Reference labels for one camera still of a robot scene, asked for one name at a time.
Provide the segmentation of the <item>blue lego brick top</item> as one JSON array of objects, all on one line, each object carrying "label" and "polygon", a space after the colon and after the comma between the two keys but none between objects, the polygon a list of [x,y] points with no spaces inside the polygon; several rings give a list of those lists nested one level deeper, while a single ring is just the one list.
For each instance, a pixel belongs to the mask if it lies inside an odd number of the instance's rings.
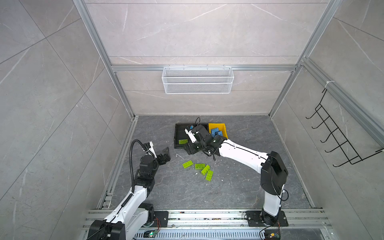
[{"label": "blue lego brick top", "polygon": [[220,131],[219,128],[211,129],[211,134],[212,134],[213,136],[215,136],[216,133],[219,132],[219,131]]}]

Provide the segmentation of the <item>green lego brick front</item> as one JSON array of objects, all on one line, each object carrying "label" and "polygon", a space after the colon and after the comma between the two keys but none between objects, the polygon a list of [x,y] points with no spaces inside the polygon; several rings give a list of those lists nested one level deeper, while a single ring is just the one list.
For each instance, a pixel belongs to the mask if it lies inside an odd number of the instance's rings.
[{"label": "green lego brick front", "polygon": [[184,144],[186,144],[186,143],[188,143],[188,140],[187,140],[187,139],[184,139],[184,140],[178,140],[178,144],[179,144],[179,145],[184,145]]}]

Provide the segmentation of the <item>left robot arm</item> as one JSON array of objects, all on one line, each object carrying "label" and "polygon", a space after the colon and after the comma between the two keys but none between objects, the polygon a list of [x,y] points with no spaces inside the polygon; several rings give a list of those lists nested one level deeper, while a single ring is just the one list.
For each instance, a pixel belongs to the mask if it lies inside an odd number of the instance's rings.
[{"label": "left robot arm", "polygon": [[[134,172],[133,149],[139,144],[145,154],[140,159],[139,169]],[[145,203],[155,186],[159,166],[171,160],[170,149],[156,154],[152,142],[133,140],[129,149],[131,188],[119,205],[103,220],[95,220],[89,229],[88,240],[134,240],[140,228],[160,223],[155,217],[153,204]]]}]

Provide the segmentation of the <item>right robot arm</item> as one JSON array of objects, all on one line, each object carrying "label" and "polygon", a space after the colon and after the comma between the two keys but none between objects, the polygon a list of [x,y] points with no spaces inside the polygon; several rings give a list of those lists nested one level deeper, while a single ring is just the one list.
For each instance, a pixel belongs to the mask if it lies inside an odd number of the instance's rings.
[{"label": "right robot arm", "polygon": [[277,152],[263,153],[243,147],[216,135],[212,136],[201,125],[189,125],[185,128],[188,142],[184,149],[188,155],[203,152],[208,157],[221,156],[246,165],[260,174],[260,186],[265,192],[261,219],[266,225],[274,225],[278,221],[288,170]]}]

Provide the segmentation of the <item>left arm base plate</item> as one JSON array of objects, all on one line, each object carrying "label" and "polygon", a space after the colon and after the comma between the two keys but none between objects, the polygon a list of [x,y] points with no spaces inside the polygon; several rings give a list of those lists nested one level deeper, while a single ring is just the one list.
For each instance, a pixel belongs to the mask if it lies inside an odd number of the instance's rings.
[{"label": "left arm base plate", "polygon": [[168,226],[168,221],[169,221],[168,211],[154,211],[149,213],[148,220],[143,225],[143,227],[166,228]]}]

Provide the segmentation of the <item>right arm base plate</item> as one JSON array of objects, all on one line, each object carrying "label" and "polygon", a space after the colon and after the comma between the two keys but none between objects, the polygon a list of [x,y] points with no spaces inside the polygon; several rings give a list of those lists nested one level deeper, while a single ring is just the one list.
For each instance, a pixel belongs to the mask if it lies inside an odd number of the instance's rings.
[{"label": "right arm base plate", "polygon": [[271,216],[264,211],[246,211],[244,219],[249,227],[288,227],[289,223],[284,211],[280,211],[277,216]]}]

